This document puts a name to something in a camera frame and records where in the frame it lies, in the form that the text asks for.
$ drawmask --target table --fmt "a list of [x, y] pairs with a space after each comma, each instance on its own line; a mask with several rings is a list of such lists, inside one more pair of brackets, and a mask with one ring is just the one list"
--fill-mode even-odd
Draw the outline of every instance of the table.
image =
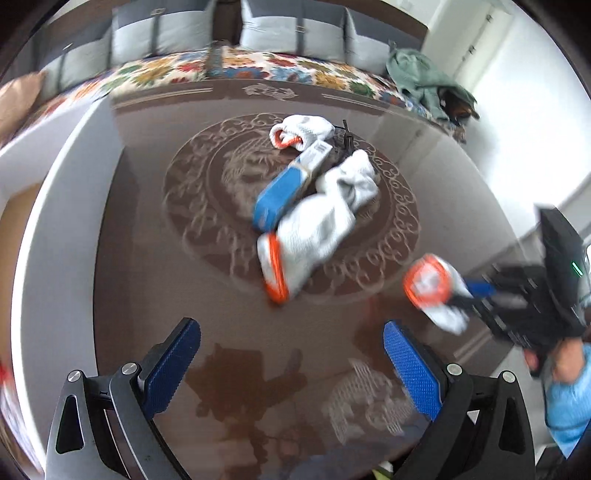
[[[477, 320], [460, 337], [438, 330], [402, 293], [425, 252], [467, 273], [517, 240], [469, 157], [425, 120], [346, 92], [236, 79], [137, 92], [116, 108], [125, 151], [96, 263], [99, 372], [141, 359], [183, 316], [200, 323], [202, 346], [155, 419], [193, 478], [357, 478], [412, 448], [427, 422], [382, 347], [389, 319], [446, 360], [491, 349], [472, 373], [507, 352]], [[297, 154], [266, 140], [294, 113], [346, 119], [380, 195], [302, 295], [277, 307], [249, 212]]]

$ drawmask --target blue sleeve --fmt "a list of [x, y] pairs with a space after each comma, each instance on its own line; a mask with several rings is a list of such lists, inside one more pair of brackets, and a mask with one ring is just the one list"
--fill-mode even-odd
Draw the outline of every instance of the blue sleeve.
[[553, 382], [546, 390], [546, 419], [550, 434], [569, 457], [591, 419], [591, 345], [583, 345], [586, 364], [572, 384]]

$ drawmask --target blue box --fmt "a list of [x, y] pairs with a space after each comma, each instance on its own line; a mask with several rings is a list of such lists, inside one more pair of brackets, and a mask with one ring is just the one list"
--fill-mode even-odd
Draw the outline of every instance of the blue box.
[[292, 161], [256, 199], [252, 224], [262, 232], [272, 232], [281, 217], [299, 199], [313, 180], [332, 145], [317, 140]]

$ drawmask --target gray pillow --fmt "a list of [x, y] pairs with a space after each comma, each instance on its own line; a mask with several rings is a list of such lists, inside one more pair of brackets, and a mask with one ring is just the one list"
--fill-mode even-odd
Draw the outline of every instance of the gray pillow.
[[113, 11], [111, 65], [212, 42], [216, 0], [136, 0]]
[[41, 55], [46, 72], [41, 99], [47, 100], [109, 68], [111, 21], [89, 25]]
[[396, 48], [421, 48], [418, 38], [380, 20], [347, 9], [345, 50], [349, 65], [384, 75], [391, 43], [395, 43]]
[[316, 0], [241, 0], [240, 45], [256, 51], [345, 60], [345, 8]]

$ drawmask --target silver bolt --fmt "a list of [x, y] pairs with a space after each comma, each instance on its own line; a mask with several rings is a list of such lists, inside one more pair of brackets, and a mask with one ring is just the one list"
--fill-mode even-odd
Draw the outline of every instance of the silver bolt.
[[505, 371], [503, 372], [503, 380], [507, 383], [513, 383], [515, 381], [515, 374], [513, 372]]
[[137, 369], [138, 369], [138, 366], [133, 362], [125, 364], [123, 367], [121, 367], [121, 371], [123, 372], [124, 375], [134, 374]]
[[73, 370], [72, 372], [70, 372], [68, 374], [68, 382], [75, 382], [81, 376], [82, 376], [82, 374], [80, 373], [80, 370]]
[[460, 367], [458, 364], [449, 364], [447, 366], [447, 371], [450, 373], [450, 375], [458, 376], [462, 374], [462, 367]]

